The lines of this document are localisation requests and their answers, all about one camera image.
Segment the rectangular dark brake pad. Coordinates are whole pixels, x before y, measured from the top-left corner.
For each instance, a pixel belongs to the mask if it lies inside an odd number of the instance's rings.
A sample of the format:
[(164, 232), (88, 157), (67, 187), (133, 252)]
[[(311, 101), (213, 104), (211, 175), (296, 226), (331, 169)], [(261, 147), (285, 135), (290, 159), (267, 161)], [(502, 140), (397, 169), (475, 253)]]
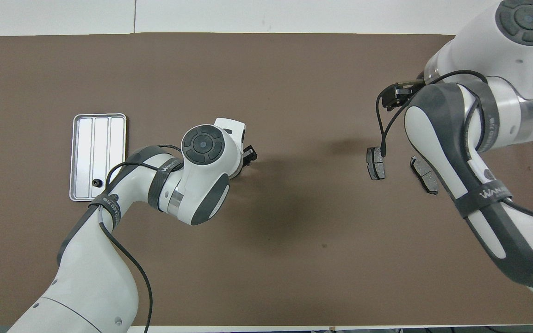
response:
[(384, 160), (379, 146), (369, 147), (366, 152), (367, 169), (372, 180), (385, 179)]

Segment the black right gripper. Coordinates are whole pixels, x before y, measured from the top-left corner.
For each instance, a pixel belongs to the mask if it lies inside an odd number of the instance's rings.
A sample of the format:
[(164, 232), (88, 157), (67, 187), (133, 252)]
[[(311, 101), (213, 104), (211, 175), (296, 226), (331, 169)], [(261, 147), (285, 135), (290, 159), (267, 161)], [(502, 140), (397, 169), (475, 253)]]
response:
[(425, 84), (424, 79), (416, 79), (388, 86), (381, 91), (382, 107), (387, 111), (401, 107), (405, 101), (422, 89)]

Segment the brown table mat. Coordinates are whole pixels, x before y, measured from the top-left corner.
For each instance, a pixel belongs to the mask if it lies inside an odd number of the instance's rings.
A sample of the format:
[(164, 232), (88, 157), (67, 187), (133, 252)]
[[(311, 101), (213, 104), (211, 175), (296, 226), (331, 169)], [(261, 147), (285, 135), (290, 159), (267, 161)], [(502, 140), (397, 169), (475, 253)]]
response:
[(215, 217), (148, 203), (116, 238), (166, 326), (533, 324), (533, 293), (495, 266), (447, 193), (410, 169), (399, 118), (372, 181), (374, 102), (451, 36), (138, 33), (0, 37), (0, 325), (47, 289), (87, 209), (68, 197), (72, 122), (122, 112), (128, 152), (246, 123), (258, 159)]

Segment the elongated dark brake pad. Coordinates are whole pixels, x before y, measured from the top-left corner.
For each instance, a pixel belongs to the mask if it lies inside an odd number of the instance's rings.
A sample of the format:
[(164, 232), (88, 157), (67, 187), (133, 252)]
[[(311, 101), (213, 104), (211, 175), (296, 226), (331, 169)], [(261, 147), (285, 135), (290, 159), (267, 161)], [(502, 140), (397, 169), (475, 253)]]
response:
[(413, 156), (410, 161), (410, 168), (427, 194), (437, 195), (439, 193), (438, 179), (425, 160)]

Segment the silver metal tray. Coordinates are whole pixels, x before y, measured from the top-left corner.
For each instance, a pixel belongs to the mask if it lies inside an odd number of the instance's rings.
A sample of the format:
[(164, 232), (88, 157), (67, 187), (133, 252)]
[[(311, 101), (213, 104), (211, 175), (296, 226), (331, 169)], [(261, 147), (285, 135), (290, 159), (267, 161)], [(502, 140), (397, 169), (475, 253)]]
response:
[[(104, 191), (110, 169), (125, 160), (126, 142), (125, 114), (74, 116), (68, 185), (70, 200), (90, 202)], [(101, 179), (104, 185), (101, 188), (93, 187), (93, 179)]]

